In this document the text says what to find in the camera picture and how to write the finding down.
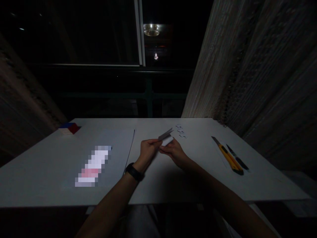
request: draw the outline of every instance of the ceiling lamp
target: ceiling lamp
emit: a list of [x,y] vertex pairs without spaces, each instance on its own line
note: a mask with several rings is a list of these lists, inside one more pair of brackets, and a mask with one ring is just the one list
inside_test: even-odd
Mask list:
[[144,34],[147,36],[158,36],[159,26],[157,24],[144,24],[143,25]]

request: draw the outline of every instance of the curtain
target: curtain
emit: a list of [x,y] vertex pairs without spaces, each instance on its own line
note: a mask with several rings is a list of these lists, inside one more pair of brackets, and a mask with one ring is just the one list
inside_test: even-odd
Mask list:
[[0,150],[16,157],[65,122],[66,117],[0,34]]
[[182,117],[212,117],[279,169],[317,164],[314,1],[214,1]]

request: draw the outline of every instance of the yellow utility knife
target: yellow utility knife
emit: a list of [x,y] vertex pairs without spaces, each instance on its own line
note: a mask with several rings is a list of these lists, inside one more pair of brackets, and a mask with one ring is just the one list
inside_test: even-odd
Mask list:
[[239,175],[243,175],[243,169],[240,167],[240,165],[235,161],[235,159],[232,157],[232,155],[230,153],[228,153],[228,151],[225,149],[225,147],[219,143],[219,141],[215,138],[212,137],[214,139],[214,141],[217,143],[220,151],[223,153],[224,157],[226,158],[226,160],[228,161],[231,169],[236,172]]

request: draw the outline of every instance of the right hand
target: right hand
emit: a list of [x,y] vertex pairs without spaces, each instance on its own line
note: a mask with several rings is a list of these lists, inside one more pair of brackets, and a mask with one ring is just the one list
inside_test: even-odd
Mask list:
[[160,146],[159,152],[166,154],[181,169],[186,170],[193,161],[185,154],[181,145],[174,138],[167,146]]

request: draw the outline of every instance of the watch strap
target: watch strap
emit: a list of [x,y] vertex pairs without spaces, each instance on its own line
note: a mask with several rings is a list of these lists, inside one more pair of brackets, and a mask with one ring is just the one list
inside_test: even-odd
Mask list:
[[143,179],[143,174],[141,174],[139,171],[137,171],[132,165],[134,163],[129,164],[126,169],[125,172],[128,172],[129,174],[131,174],[132,177],[134,177],[135,180],[137,181],[141,181]]

